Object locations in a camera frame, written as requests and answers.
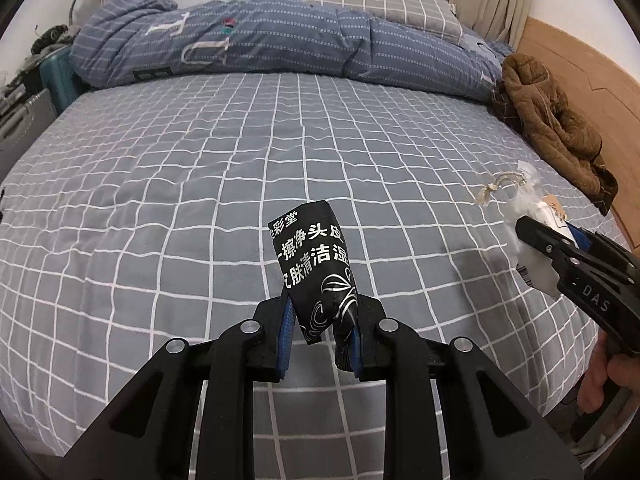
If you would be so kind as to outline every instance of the metal screw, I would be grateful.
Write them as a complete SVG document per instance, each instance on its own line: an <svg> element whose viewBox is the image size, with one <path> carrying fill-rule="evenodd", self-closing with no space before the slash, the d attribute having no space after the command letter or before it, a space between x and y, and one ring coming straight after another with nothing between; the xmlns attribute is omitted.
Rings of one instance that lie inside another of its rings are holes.
<svg viewBox="0 0 640 480"><path fill-rule="evenodd" d="M240 330L242 330L245 334L255 334L260 330L260 323L253 319L247 319L242 325L240 325Z"/></svg>
<svg viewBox="0 0 640 480"><path fill-rule="evenodd" d="M165 348L169 354L179 354L184 350L184 341L182 339L171 339Z"/></svg>
<svg viewBox="0 0 640 480"><path fill-rule="evenodd" d="M378 323L378 326L380 327L380 330L383 330L384 332L395 332L398 330L400 325L398 325L398 322L395 319L385 317L385 319Z"/></svg>
<svg viewBox="0 0 640 480"><path fill-rule="evenodd" d="M453 346L455 346L457 350L467 353L467 352L471 352L471 350L474 347L474 344L471 341L469 341L469 339L467 339L466 337L459 337L454 341Z"/></svg>

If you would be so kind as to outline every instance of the black packet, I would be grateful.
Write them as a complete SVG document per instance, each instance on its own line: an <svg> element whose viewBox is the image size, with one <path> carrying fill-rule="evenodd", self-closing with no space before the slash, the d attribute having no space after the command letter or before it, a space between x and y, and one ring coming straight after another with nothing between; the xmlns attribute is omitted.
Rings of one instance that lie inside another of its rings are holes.
<svg viewBox="0 0 640 480"><path fill-rule="evenodd" d="M351 371L348 342L358 319L358 291L342 230L326 200L270 222L269 231L306 342L334 327L335 363Z"/></svg>

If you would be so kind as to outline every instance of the wooden headboard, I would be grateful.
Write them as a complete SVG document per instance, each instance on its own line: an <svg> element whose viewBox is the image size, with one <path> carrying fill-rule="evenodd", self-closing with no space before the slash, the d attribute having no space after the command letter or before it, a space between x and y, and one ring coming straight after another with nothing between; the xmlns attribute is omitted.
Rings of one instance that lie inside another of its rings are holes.
<svg viewBox="0 0 640 480"><path fill-rule="evenodd" d="M602 156L620 186L614 214L640 256L640 84L604 54L551 25L529 18L518 51L554 74L572 107L602 136Z"/></svg>

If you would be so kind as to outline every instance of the white plastic bag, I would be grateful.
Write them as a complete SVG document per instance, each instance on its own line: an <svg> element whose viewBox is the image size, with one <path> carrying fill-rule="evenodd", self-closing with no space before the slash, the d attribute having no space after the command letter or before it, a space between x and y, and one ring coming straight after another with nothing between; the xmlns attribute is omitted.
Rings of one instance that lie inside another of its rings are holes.
<svg viewBox="0 0 640 480"><path fill-rule="evenodd" d="M516 185L515 196L500 208L507 227L507 256L512 264L516 263L516 270L527 285L558 300L560 298L557 288L559 277L551 266L551 259L521 242L516 235L515 225L519 218L530 216L575 242L574 237L562 213L544 200L548 194L542 187L536 168L528 162L519 161L517 172L495 175L494 182L482 188L476 197L476 203L486 205L489 202L490 193L505 180Z"/></svg>

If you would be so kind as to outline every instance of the triangular cutout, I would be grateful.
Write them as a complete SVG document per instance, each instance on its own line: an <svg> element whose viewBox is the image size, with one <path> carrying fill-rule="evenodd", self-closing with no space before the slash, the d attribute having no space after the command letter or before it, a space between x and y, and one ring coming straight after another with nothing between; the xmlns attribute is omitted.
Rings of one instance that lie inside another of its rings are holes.
<svg viewBox="0 0 640 480"><path fill-rule="evenodd" d="M504 437L526 430L529 427L529 421L489 375L478 372L477 377L495 436Z"/></svg>
<svg viewBox="0 0 640 480"><path fill-rule="evenodd" d="M133 396L131 401L111 421L110 427L118 433L142 437L151 417L156 395L162 383L162 373L156 372Z"/></svg>

